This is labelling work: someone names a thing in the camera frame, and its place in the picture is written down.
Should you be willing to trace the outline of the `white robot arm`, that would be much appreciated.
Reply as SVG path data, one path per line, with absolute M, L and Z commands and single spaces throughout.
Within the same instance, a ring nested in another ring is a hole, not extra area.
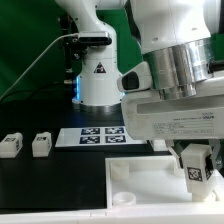
M 216 165 L 224 139 L 224 72 L 213 70 L 211 35 L 224 0 L 55 0 L 73 19 L 73 39 L 84 46 L 79 75 L 86 107 L 122 108 L 136 140 L 187 140 L 204 163 Z M 142 61 L 127 73 L 117 67 L 117 35 L 100 10 L 128 7 Z M 196 145 L 203 141 L 202 147 Z

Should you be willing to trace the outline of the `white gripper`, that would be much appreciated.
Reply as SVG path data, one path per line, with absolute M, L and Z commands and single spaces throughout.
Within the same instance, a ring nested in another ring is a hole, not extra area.
M 126 94 L 122 113 L 128 134 L 135 140 L 163 139 L 168 151 L 182 169 L 181 153 L 187 139 L 212 139 L 213 168 L 223 167 L 224 79 L 198 83 L 197 95 L 176 100 L 161 100 L 156 91 Z

